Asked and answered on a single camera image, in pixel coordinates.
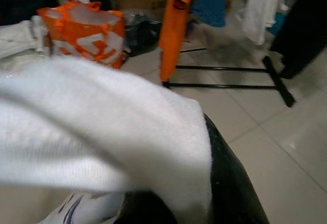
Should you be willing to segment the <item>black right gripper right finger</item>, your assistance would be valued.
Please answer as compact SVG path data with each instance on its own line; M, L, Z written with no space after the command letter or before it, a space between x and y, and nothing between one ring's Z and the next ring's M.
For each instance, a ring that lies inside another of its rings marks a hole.
M212 152L212 200L208 223L269 223L267 215L238 157L212 120L204 115Z

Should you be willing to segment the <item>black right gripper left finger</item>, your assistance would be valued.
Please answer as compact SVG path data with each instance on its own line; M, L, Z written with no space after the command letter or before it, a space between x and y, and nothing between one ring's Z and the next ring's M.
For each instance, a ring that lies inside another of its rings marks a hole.
M122 223L177 223L171 210L151 191L127 192L122 204Z

